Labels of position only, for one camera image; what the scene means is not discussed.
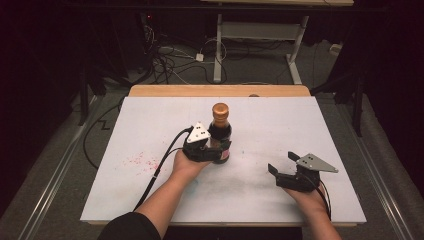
person's right hand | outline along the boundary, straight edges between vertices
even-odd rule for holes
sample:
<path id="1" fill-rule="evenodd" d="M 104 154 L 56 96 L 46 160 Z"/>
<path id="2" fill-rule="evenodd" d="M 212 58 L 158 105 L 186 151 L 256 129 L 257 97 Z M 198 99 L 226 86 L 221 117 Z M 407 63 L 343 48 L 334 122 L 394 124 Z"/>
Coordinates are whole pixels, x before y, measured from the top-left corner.
<path id="1" fill-rule="evenodd" d="M 325 193 L 322 185 L 320 185 L 319 188 L 322 193 Z M 299 209 L 306 215 L 306 217 L 309 218 L 312 214 L 316 213 L 325 213 L 327 215 L 325 203 L 317 190 L 312 192 L 298 192 L 287 188 L 283 189 L 296 201 Z"/>

person's left hand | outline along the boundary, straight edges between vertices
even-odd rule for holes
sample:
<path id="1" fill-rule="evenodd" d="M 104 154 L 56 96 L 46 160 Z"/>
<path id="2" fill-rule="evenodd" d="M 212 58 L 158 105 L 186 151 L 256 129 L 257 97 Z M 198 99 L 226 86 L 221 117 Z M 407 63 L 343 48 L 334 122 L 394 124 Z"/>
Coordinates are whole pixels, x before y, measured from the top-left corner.
<path id="1" fill-rule="evenodd" d="M 178 150 L 174 158 L 174 166 L 170 178 L 184 185 L 193 181 L 197 175 L 211 162 L 194 162 L 187 158 L 182 150 Z"/>

black sleeve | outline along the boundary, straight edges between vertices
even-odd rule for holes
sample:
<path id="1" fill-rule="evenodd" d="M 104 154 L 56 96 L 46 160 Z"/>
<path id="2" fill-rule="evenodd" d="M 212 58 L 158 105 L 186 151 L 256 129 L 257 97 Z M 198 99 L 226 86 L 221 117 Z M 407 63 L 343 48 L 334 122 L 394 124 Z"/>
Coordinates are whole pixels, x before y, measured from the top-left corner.
<path id="1" fill-rule="evenodd" d="M 160 240 L 160 236 L 155 226 L 146 216 L 129 212 L 110 221 L 97 239 Z"/>

hand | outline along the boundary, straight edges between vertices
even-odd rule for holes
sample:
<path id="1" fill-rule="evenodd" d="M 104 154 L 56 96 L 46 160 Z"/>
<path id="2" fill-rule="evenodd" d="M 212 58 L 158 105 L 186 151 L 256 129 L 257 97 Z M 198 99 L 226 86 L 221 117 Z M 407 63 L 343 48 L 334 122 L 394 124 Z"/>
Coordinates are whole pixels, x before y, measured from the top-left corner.
<path id="1" fill-rule="evenodd" d="M 182 183 L 184 186 L 193 181 L 199 173 L 211 162 L 194 162 L 187 158 L 182 150 L 178 150 L 174 158 L 174 166 L 170 179 Z"/>
<path id="2" fill-rule="evenodd" d="M 283 188 L 294 200 L 296 200 L 300 210 L 306 217 L 310 217 L 316 213 L 325 213 L 327 214 L 327 210 L 325 207 L 325 203 L 321 198 L 321 195 L 314 190 L 312 192 L 298 192 L 295 190 Z M 324 193 L 324 189 L 322 185 L 319 186 L 319 189 L 322 193 Z"/>

white metal stand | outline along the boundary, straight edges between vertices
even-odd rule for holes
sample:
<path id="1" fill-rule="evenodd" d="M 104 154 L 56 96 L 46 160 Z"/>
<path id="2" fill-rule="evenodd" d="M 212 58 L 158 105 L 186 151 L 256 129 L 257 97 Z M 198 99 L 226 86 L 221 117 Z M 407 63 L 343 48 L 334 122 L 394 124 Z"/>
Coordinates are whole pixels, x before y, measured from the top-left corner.
<path id="1" fill-rule="evenodd" d="M 302 43 L 303 34 L 309 16 L 304 16 L 301 24 L 274 24 L 274 23 L 242 23 L 223 22 L 222 15 L 218 14 L 216 33 L 216 54 L 213 81 L 221 82 L 222 65 L 222 38 L 247 38 L 247 39 L 271 39 L 271 40 L 295 40 L 292 54 L 287 54 L 287 64 L 294 84 L 302 84 L 299 71 L 296 67 L 296 56 Z"/>

